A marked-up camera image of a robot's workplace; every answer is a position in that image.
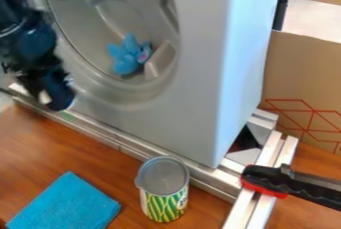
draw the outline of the blue towel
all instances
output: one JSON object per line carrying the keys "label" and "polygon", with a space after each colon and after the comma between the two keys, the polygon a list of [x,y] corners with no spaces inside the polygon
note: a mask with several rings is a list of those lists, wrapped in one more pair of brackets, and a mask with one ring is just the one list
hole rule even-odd
{"label": "blue towel", "polygon": [[100,229],[120,204],[72,172],[59,177],[7,223],[9,229]]}

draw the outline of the washing machine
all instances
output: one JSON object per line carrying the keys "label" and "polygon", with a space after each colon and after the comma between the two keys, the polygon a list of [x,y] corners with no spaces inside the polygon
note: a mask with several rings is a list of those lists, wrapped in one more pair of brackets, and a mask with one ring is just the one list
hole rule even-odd
{"label": "washing machine", "polygon": [[[217,167],[260,102],[277,0],[28,1],[54,22],[79,114]],[[119,76],[107,47],[127,33],[154,53]]]}

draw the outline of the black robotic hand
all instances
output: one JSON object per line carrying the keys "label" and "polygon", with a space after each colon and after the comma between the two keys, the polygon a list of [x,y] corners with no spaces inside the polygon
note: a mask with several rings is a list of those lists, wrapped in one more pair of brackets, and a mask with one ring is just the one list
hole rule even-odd
{"label": "black robotic hand", "polygon": [[25,0],[0,0],[0,57],[10,72],[37,101],[42,92],[52,111],[68,109],[75,92],[62,61],[54,55],[57,37],[44,14],[30,9]]}

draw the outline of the tin can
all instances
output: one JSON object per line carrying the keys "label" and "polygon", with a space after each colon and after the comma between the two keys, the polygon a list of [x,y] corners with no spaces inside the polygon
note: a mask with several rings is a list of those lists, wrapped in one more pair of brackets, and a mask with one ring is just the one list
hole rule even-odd
{"label": "tin can", "polygon": [[179,219],[187,208],[189,172],[177,158],[158,156],[145,162],[135,180],[141,206],[150,219],[167,223]]}

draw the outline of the cardboard box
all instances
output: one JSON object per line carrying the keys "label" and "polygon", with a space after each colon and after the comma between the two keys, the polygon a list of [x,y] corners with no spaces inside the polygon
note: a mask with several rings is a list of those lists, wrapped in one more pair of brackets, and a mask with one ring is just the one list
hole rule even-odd
{"label": "cardboard box", "polygon": [[341,44],[273,31],[260,109],[278,130],[341,155]]}

